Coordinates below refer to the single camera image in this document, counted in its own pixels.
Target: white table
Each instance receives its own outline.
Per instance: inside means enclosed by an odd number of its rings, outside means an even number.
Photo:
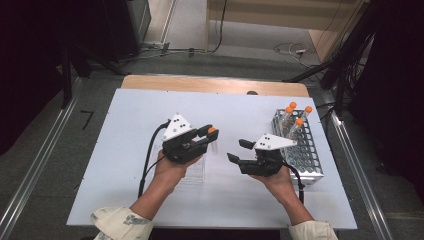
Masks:
[[[291,101],[314,106],[311,98],[118,89],[105,119],[68,225],[91,225],[90,214],[106,206],[129,206],[137,197],[147,147],[154,130],[175,112],[194,127],[220,129],[218,154],[206,154],[205,181],[181,183],[155,217],[166,228],[279,229],[290,224],[282,206],[256,180],[240,174],[227,152],[252,158],[238,139],[256,141],[272,133],[277,108]],[[317,111],[309,116],[325,177],[308,187],[305,206],[335,229],[357,225]],[[156,145],[161,144],[159,133]]]

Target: sleeve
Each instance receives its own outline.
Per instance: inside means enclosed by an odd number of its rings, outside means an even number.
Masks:
[[[101,208],[91,222],[101,231],[95,240],[147,240],[153,228],[151,221],[124,207]]]
[[[289,227],[289,231],[293,240],[337,240],[337,236],[328,222],[306,221]]]

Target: gray floor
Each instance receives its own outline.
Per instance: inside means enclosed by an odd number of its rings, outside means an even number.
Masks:
[[[220,56],[219,54],[195,55],[189,58],[187,54],[176,54],[124,62],[119,64],[119,67],[133,74],[222,76],[264,81],[288,79],[305,70],[304,66],[290,60],[290,57],[287,61],[255,58],[253,55],[249,57]],[[97,233],[93,227],[66,226],[79,183],[94,149],[114,91],[120,87],[123,80],[122,76],[116,76],[108,70],[97,67],[96,69],[98,70],[94,71],[90,79],[84,80],[80,97],[69,121],[9,239],[81,239]],[[316,77],[311,77],[302,83],[308,86],[309,94],[314,98],[315,104],[320,105],[324,103],[324,99],[317,80]],[[13,148],[0,156],[0,209],[2,211],[18,188],[56,120],[61,100],[62,96],[59,93],[28,126]],[[93,118],[85,130],[82,128],[86,123],[87,115],[81,113],[81,110],[94,111]],[[327,109],[322,108],[319,111],[323,116]],[[372,139],[360,125],[356,124],[347,111],[344,112],[344,117],[351,141],[381,208],[386,214],[394,239],[422,239],[424,207],[413,186],[400,176],[389,176],[384,172],[376,171],[380,161],[375,156]],[[339,231],[339,238],[377,239],[345,153],[331,124],[328,126],[328,139],[358,224],[358,230]],[[290,239],[287,230],[282,230],[281,236],[282,239]]]

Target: floor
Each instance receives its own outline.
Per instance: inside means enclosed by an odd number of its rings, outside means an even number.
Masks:
[[[204,43],[204,29],[202,23],[190,26],[187,12],[191,17],[201,18],[200,11],[204,9],[201,2],[195,0],[173,1],[155,0],[150,1],[152,15],[161,22],[154,23],[152,32],[149,33],[149,43],[170,42],[172,48],[202,48]],[[170,15],[172,18],[167,22],[171,8],[175,11]],[[167,26],[168,31],[163,34],[160,26]],[[211,46],[215,46],[216,34],[215,23],[211,22]],[[264,40],[264,34],[270,37]],[[287,48],[280,49],[280,54],[273,47],[282,43],[308,44],[308,54],[296,56],[299,63],[288,52]],[[118,64],[118,67],[133,74],[171,74],[171,75],[194,75],[194,76],[225,76],[246,79],[259,79],[266,81],[281,81],[294,77],[307,69],[306,65],[319,64],[314,54],[305,31],[299,29],[264,29],[260,26],[235,24],[224,25],[222,48],[215,55],[195,55],[188,57],[187,53],[174,54],[166,57],[154,57],[139,59]],[[28,195],[21,201],[22,208],[18,209],[18,217],[11,222],[13,229],[4,232],[4,221],[0,233],[8,239],[84,239],[94,236],[97,230],[93,227],[68,227],[67,216],[78,192],[79,183],[83,177],[85,168],[90,159],[97,136],[100,132],[103,120],[107,114],[110,101],[116,88],[122,83],[122,76],[116,76],[108,70],[93,66],[96,70],[90,79],[77,79],[75,90],[79,89],[75,105],[70,109],[67,122],[60,129],[60,136],[53,139],[55,143],[51,152],[44,156],[45,162],[38,167],[43,171],[32,179],[34,185]],[[322,74],[317,74],[310,79],[302,81],[308,87],[309,94],[314,98],[316,105],[326,103],[325,94],[318,85]],[[49,131],[54,126],[60,110],[62,95],[58,94],[40,113],[40,115],[28,126],[27,130],[6,154],[0,156],[0,208],[6,211],[11,206],[11,198],[18,191],[31,164],[40,157],[39,150],[43,148],[43,142],[49,136]],[[328,108],[319,109],[320,116],[324,116]],[[92,118],[87,124],[87,113],[93,112]],[[391,239],[422,239],[422,224],[424,221],[424,207],[416,196],[413,186],[400,176],[390,176],[386,172],[376,171],[380,160],[375,156],[373,140],[366,131],[355,123],[355,120],[345,111],[344,123],[349,132],[357,157],[372,190],[378,200],[381,210],[387,220],[392,233]],[[376,234],[374,225],[370,219],[365,201],[355,181],[352,168],[343,151],[343,145],[337,134],[337,128],[331,121],[327,124],[323,121],[323,127],[327,130],[327,137],[333,149],[333,155],[338,166],[345,191],[350,199],[358,230],[338,231],[340,239],[384,239]],[[286,229],[280,232],[281,239],[290,239]]]

